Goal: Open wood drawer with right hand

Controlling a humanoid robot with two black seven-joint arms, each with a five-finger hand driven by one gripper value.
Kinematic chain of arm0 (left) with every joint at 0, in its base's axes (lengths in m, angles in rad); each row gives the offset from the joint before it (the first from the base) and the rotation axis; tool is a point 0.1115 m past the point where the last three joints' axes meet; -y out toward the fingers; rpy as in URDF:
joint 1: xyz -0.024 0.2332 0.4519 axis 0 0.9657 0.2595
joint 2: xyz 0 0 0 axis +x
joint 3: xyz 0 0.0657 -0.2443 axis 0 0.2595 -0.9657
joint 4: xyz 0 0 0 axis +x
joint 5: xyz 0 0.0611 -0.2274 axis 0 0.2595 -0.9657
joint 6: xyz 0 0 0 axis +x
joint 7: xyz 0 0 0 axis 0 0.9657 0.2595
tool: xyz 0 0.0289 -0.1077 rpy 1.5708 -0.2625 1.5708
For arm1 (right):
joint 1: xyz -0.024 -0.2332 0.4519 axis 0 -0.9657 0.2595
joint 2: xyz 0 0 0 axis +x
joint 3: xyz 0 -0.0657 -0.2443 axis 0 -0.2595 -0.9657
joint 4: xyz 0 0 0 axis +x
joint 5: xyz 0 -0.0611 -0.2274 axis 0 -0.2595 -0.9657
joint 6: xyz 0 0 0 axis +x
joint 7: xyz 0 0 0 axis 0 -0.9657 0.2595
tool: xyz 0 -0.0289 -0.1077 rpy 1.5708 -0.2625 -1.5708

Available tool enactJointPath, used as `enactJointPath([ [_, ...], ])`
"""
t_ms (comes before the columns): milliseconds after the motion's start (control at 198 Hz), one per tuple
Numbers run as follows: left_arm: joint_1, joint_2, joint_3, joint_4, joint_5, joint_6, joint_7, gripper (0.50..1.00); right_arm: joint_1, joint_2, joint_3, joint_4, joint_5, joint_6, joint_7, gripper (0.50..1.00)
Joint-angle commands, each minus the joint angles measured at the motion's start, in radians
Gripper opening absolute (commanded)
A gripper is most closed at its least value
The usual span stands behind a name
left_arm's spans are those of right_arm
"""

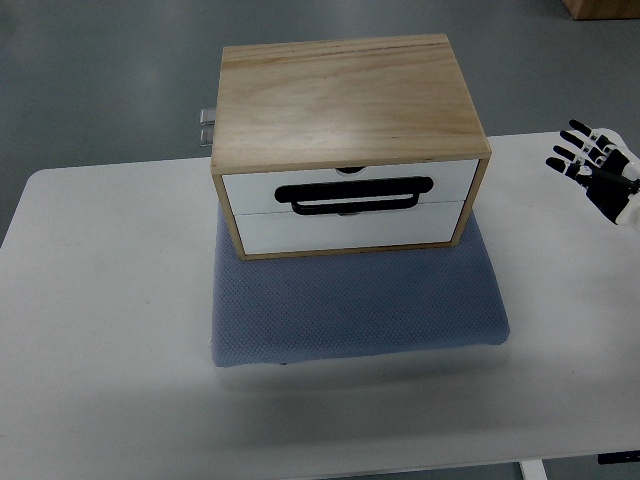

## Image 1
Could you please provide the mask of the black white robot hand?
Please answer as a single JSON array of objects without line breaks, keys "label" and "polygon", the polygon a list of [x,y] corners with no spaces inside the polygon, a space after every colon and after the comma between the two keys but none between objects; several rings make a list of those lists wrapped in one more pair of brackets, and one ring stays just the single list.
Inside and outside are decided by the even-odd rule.
[{"label": "black white robot hand", "polygon": [[611,223],[639,229],[639,158],[602,129],[572,119],[545,164],[584,189]]}]

